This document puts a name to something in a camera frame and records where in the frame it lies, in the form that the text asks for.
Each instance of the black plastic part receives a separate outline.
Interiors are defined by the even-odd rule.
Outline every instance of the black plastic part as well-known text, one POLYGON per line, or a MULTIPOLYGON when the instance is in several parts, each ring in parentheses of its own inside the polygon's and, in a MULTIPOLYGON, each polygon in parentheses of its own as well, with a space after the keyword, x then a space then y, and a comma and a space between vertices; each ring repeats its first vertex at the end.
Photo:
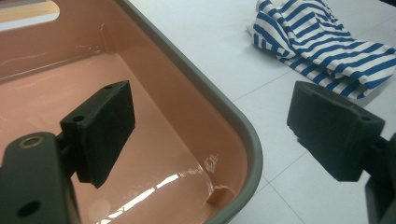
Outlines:
POLYGON ((372 176, 365 192, 370 223, 396 223, 396 134, 384 149, 385 165, 388 168, 390 185, 378 183, 372 176))
POLYGON ((32 133, 12 142, 0 172, 0 223, 80 223, 63 167, 52 133, 32 133))
POLYGON ((387 166, 389 142, 380 138, 374 145, 367 146, 361 159, 361 166, 371 175, 375 183, 385 188, 392 186, 390 169, 387 166))
POLYGON ((61 126, 64 141, 77 154, 79 181, 99 188, 105 183, 134 129, 129 81, 103 87, 67 115, 61 126))
POLYGON ((396 0, 381 0, 381 2, 388 3, 388 4, 396 7, 396 0))
POLYGON ((380 139, 385 125, 343 96, 301 81, 295 84, 287 123, 338 181, 359 180, 367 146, 380 139))

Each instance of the striped cloth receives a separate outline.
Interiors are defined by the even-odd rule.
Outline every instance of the striped cloth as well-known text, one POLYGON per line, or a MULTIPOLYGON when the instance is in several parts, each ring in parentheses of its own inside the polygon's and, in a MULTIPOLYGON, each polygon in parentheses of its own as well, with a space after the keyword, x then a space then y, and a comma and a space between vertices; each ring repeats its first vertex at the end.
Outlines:
POLYGON ((396 49, 352 38, 320 0, 257 4, 252 41, 284 64, 349 98, 360 99, 396 70, 396 49))

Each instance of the screw hole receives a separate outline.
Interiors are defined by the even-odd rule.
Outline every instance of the screw hole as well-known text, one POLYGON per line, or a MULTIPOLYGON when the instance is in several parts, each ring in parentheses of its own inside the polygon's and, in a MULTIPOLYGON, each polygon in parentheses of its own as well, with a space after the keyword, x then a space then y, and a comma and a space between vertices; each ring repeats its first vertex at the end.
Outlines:
POLYGON ((43 136, 33 136, 20 141, 20 148, 36 147, 44 141, 43 136))
POLYGON ((24 207, 18 210, 18 217, 29 217, 40 208, 40 202, 33 201, 27 203, 24 207))
POLYGON ((84 116, 76 116, 76 117, 73 117, 73 121, 74 121, 74 122, 80 122, 80 121, 82 121, 82 120, 84 120, 84 119, 85 119, 84 116))

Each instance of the floor tile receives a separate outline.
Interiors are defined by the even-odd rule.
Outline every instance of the floor tile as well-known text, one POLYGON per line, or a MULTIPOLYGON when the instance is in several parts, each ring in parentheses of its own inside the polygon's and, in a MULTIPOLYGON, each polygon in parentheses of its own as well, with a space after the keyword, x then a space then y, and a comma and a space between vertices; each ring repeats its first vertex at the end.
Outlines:
POLYGON ((305 224, 368 223, 364 185, 337 182, 307 152, 271 185, 305 224))
POLYGON ((255 1, 130 1, 231 100, 291 70, 252 45, 255 1))
POLYGON ((324 0, 332 14, 357 37, 394 17, 396 7, 379 0, 324 0))
POLYGON ((395 17, 378 24, 373 29, 357 35, 356 37, 361 40, 382 43, 396 48, 396 7, 393 15, 395 15, 395 17))
POLYGON ((254 47, 245 31, 194 55, 191 61, 232 101, 291 71, 275 55, 254 47))
POLYGON ((303 224, 276 191, 266 186, 257 193, 230 224, 303 224))
POLYGON ((262 173, 268 181, 273 180, 306 152, 286 124, 291 95, 297 80, 308 81, 292 71, 235 101, 260 137, 262 173))

